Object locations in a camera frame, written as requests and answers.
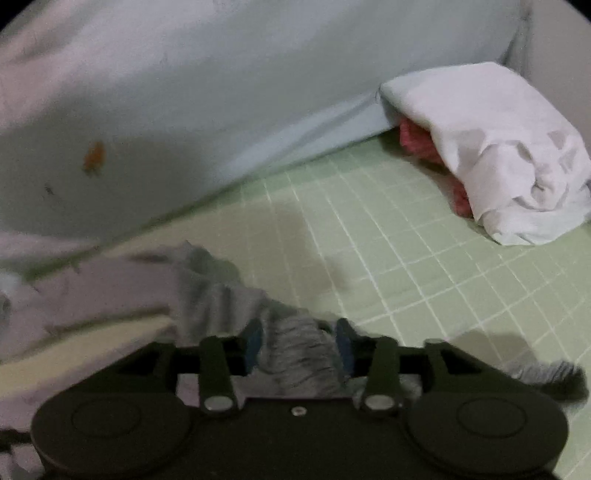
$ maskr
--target white fabric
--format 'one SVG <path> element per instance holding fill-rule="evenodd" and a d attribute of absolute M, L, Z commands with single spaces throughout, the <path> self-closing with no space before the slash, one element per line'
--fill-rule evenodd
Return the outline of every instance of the white fabric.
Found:
<path fill-rule="evenodd" d="M 504 58 L 519 22 L 519 0 L 37 0 L 0 34 L 0 231 L 111 239 L 370 137 L 396 123 L 381 83 Z"/>
<path fill-rule="evenodd" d="M 474 218 L 500 244 L 544 244 L 591 215 L 581 136 L 513 71 L 495 63 L 430 69 L 381 91 L 431 131 Z"/>

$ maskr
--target gray cloth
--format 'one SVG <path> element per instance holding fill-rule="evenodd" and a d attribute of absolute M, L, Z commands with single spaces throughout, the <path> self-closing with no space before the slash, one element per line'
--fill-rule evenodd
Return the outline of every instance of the gray cloth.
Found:
<path fill-rule="evenodd" d="M 254 318 L 263 324 L 264 343 L 254 373 L 233 379 L 241 400 L 359 396 L 364 380 L 347 382 L 333 338 L 318 328 L 314 318 L 238 280 L 231 264 L 184 244 L 132 258 L 94 258 L 22 287 L 11 298 L 0 332 L 0 359 L 23 355 L 81 325 L 106 319 L 167 312 L 174 322 L 170 329 L 81 365 L 67 378 L 51 379 L 51 384 L 40 384 L 34 391 L 0 399 L 0 429 L 28 431 L 34 412 L 46 399 L 152 341 L 195 345 L 208 335 L 236 334 Z M 572 377 L 567 368 L 554 368 L 552 373 L 541 365 L 523 367 L 513 375 L 542 386 L 557 381 L 567 384 L 565 379 Z M 584 377 L 579 380 L 584 384 Z M 402 384 L 409 398 L 420 396 L 417 377 L 406 375 Z M 196 405 L 197 376 L 181 375 L 177 395 Z M 12 456 L 0 455 L 2 479 L 33 478 L 28 472 L 41 471 L 30 446 L 13 451 Z"/>

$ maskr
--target circular base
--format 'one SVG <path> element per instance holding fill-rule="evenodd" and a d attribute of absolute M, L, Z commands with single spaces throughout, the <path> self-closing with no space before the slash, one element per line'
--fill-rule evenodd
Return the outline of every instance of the circular base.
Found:
<path fill-rule="evenodd" d="M 33 444 L 75 478 L 135 477 L 164 463 L 187 437 L 188 408 L 171 393 L 66 392 L 35 414 Z"/>
<path fill-rule="evenodd" d="M 476 478 L 537 472 L 568 437 L 558 405 L 536 393 L 428 393 L 408 412 L 407 429 L 436 464 Z"/>

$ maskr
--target light blue sheet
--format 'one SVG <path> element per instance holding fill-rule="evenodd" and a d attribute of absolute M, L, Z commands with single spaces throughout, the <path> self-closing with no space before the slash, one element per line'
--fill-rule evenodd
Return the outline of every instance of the light blue sheet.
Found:
<path fill-rule="evenodd" d="M 519 0 L 40 0 L 0 35 L 0 230 L 108 239 L 377 134 L 382 82 L 518 26 Z"/>

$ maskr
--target metal screw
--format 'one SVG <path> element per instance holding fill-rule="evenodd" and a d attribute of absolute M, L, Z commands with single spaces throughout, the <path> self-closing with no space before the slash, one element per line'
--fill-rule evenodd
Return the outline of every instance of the metal screw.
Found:
<path fill-rule="evenodd" d="M 387 395 L 370 395 L 365 399 L 365 406 L 372 411 L 387 411 L 396 405 L 394 399 Z"/>
<path fill-rule="evenodd" d="M 234 406 L 234 402 L 230 397 L 222 395 L 216 397 L 209 397 L 204 402 L 205 409 L 215 413 L 228 411 Z"/>
<path fill-rule="evenodd" d="M 291 409 L 291 414 L 294 417 L 303 417 L 308 413 L 308 410 L 305 407 L 293 407 Z"/>

